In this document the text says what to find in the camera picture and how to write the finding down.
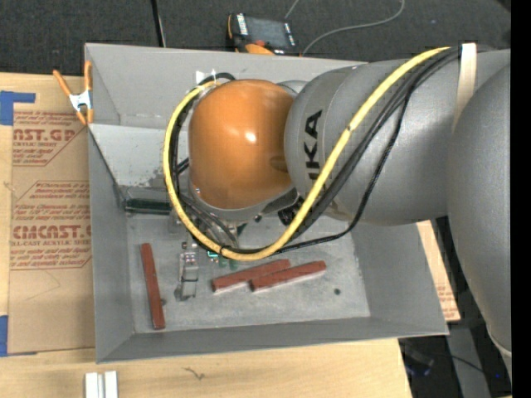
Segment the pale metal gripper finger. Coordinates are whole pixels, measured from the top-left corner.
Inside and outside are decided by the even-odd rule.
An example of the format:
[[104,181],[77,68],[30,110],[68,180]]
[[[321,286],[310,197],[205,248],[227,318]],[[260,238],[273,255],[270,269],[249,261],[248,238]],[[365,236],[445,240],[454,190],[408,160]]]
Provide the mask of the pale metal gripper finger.
[[183,281],[175,289],[175,298],[178,301],[186,301],[196,297],[197,281]]
[[179,279],[181,283],[197,282],[199,267],[195,253],[182,253],[179,256]]

